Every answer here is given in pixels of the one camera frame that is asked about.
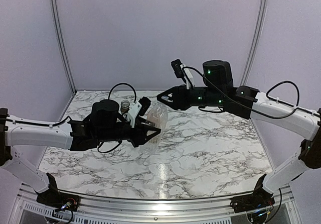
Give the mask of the blue Pocari Sweat cap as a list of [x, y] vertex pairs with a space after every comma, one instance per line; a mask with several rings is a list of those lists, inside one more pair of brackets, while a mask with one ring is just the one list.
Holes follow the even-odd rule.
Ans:
[[168, 96], [165, 96], [165, 95], [162, 96], [161, 99], [163, 99], [163, 100], [165, 100], [165, 101], [169, 101], [169, 100], [170, 100], [169, 97], [168, 97]]

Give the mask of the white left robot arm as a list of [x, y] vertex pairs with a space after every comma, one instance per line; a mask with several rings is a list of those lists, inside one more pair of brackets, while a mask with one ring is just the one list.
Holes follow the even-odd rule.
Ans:
[[142, 117], [149, 106], [150, 100], [143, 97], [123, 116], [116, 101], [105, 99], [94, 103], [85, 119], [76, 121], [67, 117], [58, 123], [23, 120], [1, 108], [1, 167], [32, 187], [50, 205], [60, 206], [64, 199], [55, 178], [22, 157], [15, 146], [82, 152], [105, 142], [128, 141], [137, 148], [161, 133]]

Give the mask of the coffee bottle white label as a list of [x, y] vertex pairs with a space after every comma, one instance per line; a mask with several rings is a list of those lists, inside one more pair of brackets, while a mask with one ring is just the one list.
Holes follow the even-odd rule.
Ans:
[[125, 114], [129, 111], [129, 108], [130, 108], [130, 102], [127, 99], [123, 100], [120, 104], [120, 112], [122, 114]]

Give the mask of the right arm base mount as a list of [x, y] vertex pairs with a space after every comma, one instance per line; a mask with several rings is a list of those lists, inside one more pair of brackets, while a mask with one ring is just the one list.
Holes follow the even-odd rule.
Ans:
[[251, 194], [235, 196], [231, 199], [230, 206], [235, 213], [251, 211], [275, 204], [273, 194], [263, 189], [263, 180], [267, 174], [261, 176]]

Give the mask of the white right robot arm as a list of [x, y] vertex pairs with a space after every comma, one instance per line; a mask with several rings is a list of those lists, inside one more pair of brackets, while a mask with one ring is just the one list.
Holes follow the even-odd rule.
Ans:
[[230, 63], [210, 60], [203, 63], [204, 86], [194, 85], [192, 67], [179, 59], [171, 62], [177, 78], [183, 85], [174, 86], [159, 95], [157, 100], [174, 110], [187, 110], [192, 106], [219, 107], [244, 119], [260, 120], [282, 127], [303, 137], [300, 150], [284, 161], [273, 172], [257, 181], [248, 203], [259, 208], [282, 186], [295, 180], [305, 171], [320, 168], [320, 111], [301, 108], [270, 97], [268, 93], [249, 87], [235, 87]]

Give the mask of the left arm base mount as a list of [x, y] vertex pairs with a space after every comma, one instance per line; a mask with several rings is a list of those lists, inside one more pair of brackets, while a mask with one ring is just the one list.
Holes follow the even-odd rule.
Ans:
[[49, 182], [47, 184], [48, 188], [42, 192], [35, 191], [37, 194], [37, 202], [58, 209], [61, 209], [63, 205], [70, 202], [71, 205], [66, 208], [71, 211], [77, 211], [80, 197], [78, 195], [60, 192], [54, 176], [49, 173], [46, 173], [46, 176], [46, 180]]

